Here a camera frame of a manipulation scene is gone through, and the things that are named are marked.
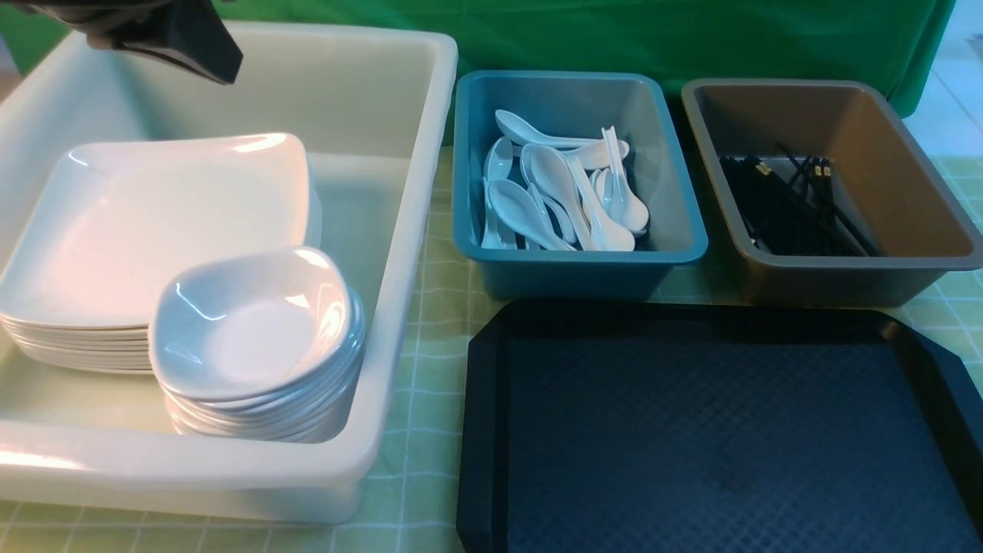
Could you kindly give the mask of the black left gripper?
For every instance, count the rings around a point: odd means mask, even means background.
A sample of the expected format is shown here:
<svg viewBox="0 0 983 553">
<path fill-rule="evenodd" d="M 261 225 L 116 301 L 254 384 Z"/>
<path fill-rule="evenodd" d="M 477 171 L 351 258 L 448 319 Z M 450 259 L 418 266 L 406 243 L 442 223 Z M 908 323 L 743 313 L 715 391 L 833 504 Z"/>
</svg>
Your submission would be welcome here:
<svg viewBox="0 0 983 553">
<path fill-rule="evenodd" d="M 243 52 L 210 1 L 9 1 L 87 35 L 89 45 L 234 84 Z"/>
</svg>

